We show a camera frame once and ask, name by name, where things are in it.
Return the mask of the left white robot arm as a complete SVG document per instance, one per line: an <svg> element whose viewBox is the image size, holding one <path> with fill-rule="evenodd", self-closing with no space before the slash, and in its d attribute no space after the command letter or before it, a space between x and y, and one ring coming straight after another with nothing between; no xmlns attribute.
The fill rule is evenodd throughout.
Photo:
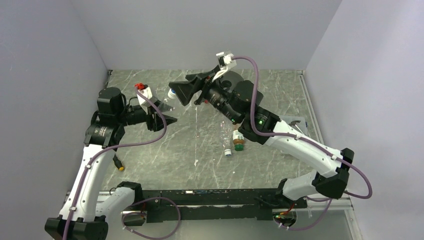
<svg viewBox="0 0 424 240"><path fill-rule="evenodd" d="M81 164L73 187L58 216L47 219L44 229L55 240L104 240L109 226L123 210L139 209L144 203L142 186L124 181L98 203L108 165L119 162L125 127L146 124L149 131L165 133L177 119L169 116L171 107L156 98L150 87L135 86L137 105L117 87L102 89L97 110L85 132Z"/></svg>

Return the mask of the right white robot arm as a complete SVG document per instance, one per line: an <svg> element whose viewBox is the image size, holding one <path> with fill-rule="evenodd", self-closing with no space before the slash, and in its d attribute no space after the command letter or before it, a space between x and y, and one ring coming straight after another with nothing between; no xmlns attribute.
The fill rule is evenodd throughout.
<svg viewBox="0 0 424 240"><path fill-rule="evenodd" d="M351 163L353 151L333 149L297 131L278 115L259 106L263 98L260 92L256 94L254 118L250 120L254 84L234 71L213 80L216 73L211 70L188 74L184 81L173 81L168 86L182 105L186 106L198 94L195 105L207 101L233 124L238 124L244 138L281 150L312 167L307 174L280 182L275 194L280 207L287 208L294 201L313 194L331 199L343 196L350 168L342 161Z"/></svg>

